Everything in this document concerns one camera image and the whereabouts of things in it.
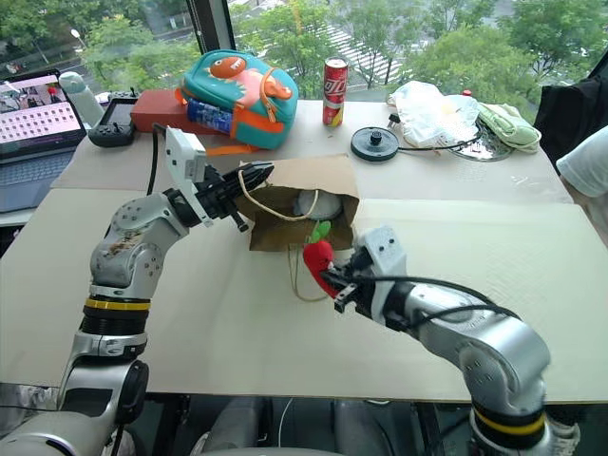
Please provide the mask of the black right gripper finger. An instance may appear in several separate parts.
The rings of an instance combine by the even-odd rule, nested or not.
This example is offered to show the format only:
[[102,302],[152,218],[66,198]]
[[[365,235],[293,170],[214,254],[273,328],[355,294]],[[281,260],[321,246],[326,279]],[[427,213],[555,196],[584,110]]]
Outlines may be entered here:
[[352,278],[342,270],[328,269],[320,273],[323,281],[330,287],[347,287],[352,283]]
[[356,291],[357,285],[353,283],[348,284],[345,288],[339,291],[333,299],[334,309],[342,314],[346,307],[354,301],[353,296],[355,295]]

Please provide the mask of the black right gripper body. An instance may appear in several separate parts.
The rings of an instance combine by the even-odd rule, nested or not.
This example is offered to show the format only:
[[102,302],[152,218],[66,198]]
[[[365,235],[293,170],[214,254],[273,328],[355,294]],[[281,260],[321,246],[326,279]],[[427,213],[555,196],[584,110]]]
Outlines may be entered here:
[[[348,263],[348,277],[372,277],[371,266],[373,260],[367,248],[357,248]],[[355,280],[356,290],[353,292],[352,300],[357,312],[369,312],[371,301],[375,291],[375,283],[369,280]]]

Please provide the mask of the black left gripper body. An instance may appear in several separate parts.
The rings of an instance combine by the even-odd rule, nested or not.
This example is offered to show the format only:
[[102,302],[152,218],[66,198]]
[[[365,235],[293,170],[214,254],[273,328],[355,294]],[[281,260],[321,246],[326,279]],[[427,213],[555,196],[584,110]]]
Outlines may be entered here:
[[196,198],[210,220],[232,218],[238,222],[236,171],[221,174],[213,165],[204,168],[203,180],[196,182]]

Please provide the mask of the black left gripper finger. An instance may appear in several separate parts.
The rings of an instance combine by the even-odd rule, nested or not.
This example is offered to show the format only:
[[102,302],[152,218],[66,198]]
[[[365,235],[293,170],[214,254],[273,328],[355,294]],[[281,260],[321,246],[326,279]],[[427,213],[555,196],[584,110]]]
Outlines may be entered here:
[[236,204],[231,199],[227,202],[227,212],[241,233],[244,233],[249,229],[249,225],[241,217]]
[[222,175],[230,191],[253,191],[265,182],[273,170],[274,165],[269,161],[253,161],[245,163]]

